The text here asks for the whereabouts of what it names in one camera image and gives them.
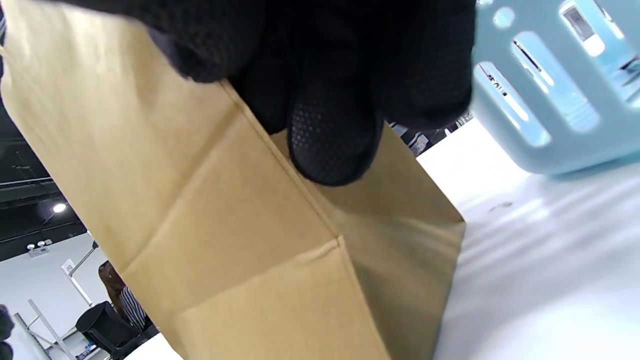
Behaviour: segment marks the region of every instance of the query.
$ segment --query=striped shirt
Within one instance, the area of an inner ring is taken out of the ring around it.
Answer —
[[[133,296],[128,286],[125,286],[122,292],[120,292],[120,303],[122,305],[122,311],[127,315],[131,325],[138,330],[144,330],[147,313],[136,300],[136,297]]]

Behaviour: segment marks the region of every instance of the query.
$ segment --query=white wall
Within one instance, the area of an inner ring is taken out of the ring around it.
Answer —
[[[50,253],[37,258],[32,259],[24,254],[0,262],[0,303],[6,304],[11,314],[20,313],[24,321],[29,323],[36,315],[27,299],[33,299],[56,332],[59,335],[65,334],[75,326],[88,306],[65,277],[60,266],[67,259],[78,264],[91,249],[92,242],[90,235],[82,234],[51,245]],[[98,277],[98,266],[105,261],[104,253],[98,248],[74,274],[74,278],[94,304],[109,300]],[[36,322],[32,329],[53,340],[41,322]],[[16,359],[41,360],[42,355],[18,326],[8,342],[13,346]],[[73,344],[74,355],[79,354],[83,346],[81,335],[70,339],[70,342]],[[53,359],[64,358],[58,350],[53,350],[51,355]]]

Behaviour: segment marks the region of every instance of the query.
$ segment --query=glove finger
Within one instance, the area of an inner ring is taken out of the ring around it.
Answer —
[[[294,86],[289,0],[271,1],[257,53],[229,80],[269,134],[283,131]]]
[[[307,179],[342,186],[371,166],[382,121],[374,116],[357,31],[335,13],[304,19],[300,73],[288,142]]]
[[[185,77],[208,83],[237,72],[255,52],[264,0],[63,0],[147,25],[153,41]]]
[[[381,14],[374,107],[418,131],[446,126],[471,101],[475,0],[404,0]]]

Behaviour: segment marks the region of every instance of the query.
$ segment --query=black ceiling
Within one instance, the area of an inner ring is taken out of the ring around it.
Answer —
[[[26,253],[27,245],[41,240],[56,243],[85,233],[70,206],[53,211],[66,203],[0,99],[0,261]]]

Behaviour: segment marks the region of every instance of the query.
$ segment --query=person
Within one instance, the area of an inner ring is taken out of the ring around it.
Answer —
[[[142,305],[136,300],[133,292],[124,283],[111,262],[107,260],[98,267],[98,275],[107,289],[113,309],[121,318],[140,331],[146,331],[153,325]]]
[[[13,349],[11,345],[5,342],[11,336],[13,326],[9,309],[4,305],[0,305],[0,360],[13,359]]]

